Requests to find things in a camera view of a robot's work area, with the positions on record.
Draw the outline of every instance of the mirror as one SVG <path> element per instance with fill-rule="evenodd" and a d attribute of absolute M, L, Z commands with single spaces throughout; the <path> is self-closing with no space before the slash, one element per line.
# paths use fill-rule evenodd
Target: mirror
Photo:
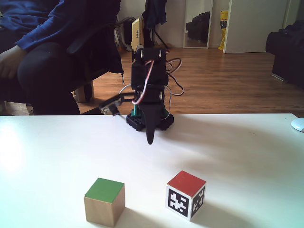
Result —
<path fill-rule="evenodd" d="M 209 48 L 213 0 L 187 0 L 184 48 Z"/>

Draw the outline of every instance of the wooden floor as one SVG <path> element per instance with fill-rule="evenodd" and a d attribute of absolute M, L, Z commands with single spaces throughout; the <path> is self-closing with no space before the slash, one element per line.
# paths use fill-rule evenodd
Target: wooden floor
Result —
<path fill-rule="evenodd" d="M 121 53 L 125 83 L 131 81 L 131 53 Z M 293 113 L 304 117 L 304 90 L 283 84 L 271 76 L 274 56 L 269 53 L 223 54 L 216 49 L 172 49 L 167 59 L 180 57 L 183 65 L 175 73 L 185 94 L 173 97 L 173 114 Z M 170 80 L 173 92 L 180 89 Z M 94 81 L 95 99 L 79 104 L 81 112 L 96 107 L 117 94 L 122 78 L 106 74 Z M 124 104 L 122 114 L 130 113 Z M 13 114 L 26 114 L 24 107 L 14 107 Z"/>
<path fill-rule="evenodd" d="M 188 38 L 188 33 L 185 34 L 185 47 L 191 47 L 191 48 L 206 48 L 207 43 L 204 43 L 202 41 L 194 40 Z"/>

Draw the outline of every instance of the cable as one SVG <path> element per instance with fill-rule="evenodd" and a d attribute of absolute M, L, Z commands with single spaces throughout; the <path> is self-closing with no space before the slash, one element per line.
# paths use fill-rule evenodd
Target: cable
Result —
<path fill-rule="evenodd" d="M 118 25 L 122 25 L 122 24 L 124 24 L 126 21 L 128 21 L 128 20 L 131 20 L 131 21 L 136 21 L 136 19 L 134 18 L 134 17 L 127 17 L 127 18 L 125 18 L 125 19 L 123 19 L 123 20 L 121 20 L 121 21 L 118 21 L 117 19 L 116 19 L 116 23 L 118 24 Z"/>
<path fill-rule="evenodd" d="M 180 63 L 179 63 L 179 65 L 173 71 L 168 72 L 170 74 L 173 74 L 175 71 L 177 71 L 181 67 L 181 65 L 182 65 L 182 59 L 180 59 L 180 58 L 173 58 L 173 59 L 170 59 L 170 60 L 168 60 L 166 62 L 167 64 L 169 64 L 169 63 L 172 63 L 172 62 L 175 62 L 175 61 L 179 61 Z"/>
<path fill-rule="evenodd" d="M 168 71 L 171 71 L 171 70 L 173 69 L 172 64 L 171 64 L 171 63 L 166 63 L 166 64 L 168 64 L 169 66 L 171 66 L 171 69 L 170 69 L 170 70 L 167 70 L 167 68 L 166 68 L 166 71 L 167 71 L 167 72 L 168 72 Z"/>
<path fill-rule="evenodd" d="M 130 86 L 131 86 L 131 84 L 126 85 L 126 86 L 119 92 L 119 94 L 121 94 L 126 88 L 128 88 L 128 87 L 130 87 Z"/>
<path fill-rule="evenodd" d="M 144 88 L 143 88 L 143 91 L 142 91 L 142 94 L 141 94 L 141 97 L 137 100 L 137 101 L 132 101 L 132 104 L 133 105 L 138 105 L 144 98 L 144 95 L 146 94 L 146 89 L 147 89 L 147 85 L 148 85 L 148 81 L 149 81 L 149 78 L 150 78 L 150 74 L 151 74 L 151 71 L 152 71 L 152 68 L 153 68 L 153 65 L 154 65 L 154 60 L 149 60 L 145 63 L 145 66 L 148 65 L 149 63 L 151 63 L 151 66 L 150 66 L 150 69 L 149 69 L 149 72 L 148 72 L 148 75 L 146 77 L 146 81 L 145 81 L 145 84 L 144 84 Z"/>
<path fill-rule="evenodd" d="M 171 113 L 171 99 L 172 99 L 172 93 L 171 93 L 171 89 L 170 89 L 170 87 L 169 86 L 167 86 L 167 85 L 165 85 L 165 89 L 170 93 L 170 100 L 169 100 L 169 114 L 168 114 L 168 116 L 166 117 L 166 118 L 164 118 L 164 119 L 161 119 L 161 120 L 165 120 L 165 119 L 167 119 L 169 116 L 170 116 L 170 113 Z"/>
<path fill-rule="evenodd" d="M 173 94 L 173 93 L 170 93 L 170 94 L 172 94 L 172 95 L 174 95 L 174 96 L 182 96 L 184 93 L 185 93 L 185 89 L 184 89 L 184 87 L 182 87 L 179 83 L 178 83 L 178 81 L 177 81 L 177 79 L 173 76 L 173 75 L 171 75 L 171 74 L 168 74 L 171 78 L 173 78 L 173 80 L 175 81 L 175 83 L 182 89 L 182 93 L 180 93 L 180 94 Z"/>

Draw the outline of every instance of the blue sweater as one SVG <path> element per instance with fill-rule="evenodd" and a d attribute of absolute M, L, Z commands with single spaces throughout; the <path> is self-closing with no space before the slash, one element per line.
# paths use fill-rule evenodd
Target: blue sweater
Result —
<path fill-rule="evenodd" d="M 120 0 L 0 0 L 0 27 L 24 35 L 16 45 L 27 52 L 45 42 L 68 46 L 94 23 L 114 21 Z"/>

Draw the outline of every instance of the green wooden cube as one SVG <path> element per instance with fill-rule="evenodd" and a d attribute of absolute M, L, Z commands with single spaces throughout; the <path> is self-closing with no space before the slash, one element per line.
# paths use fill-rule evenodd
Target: green wooden cube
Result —
<path fill-rule="evenodd" d="M 114 227 L 125 208 L 124 184 L 98 178 L 85 195 L 88 222 Z"/>

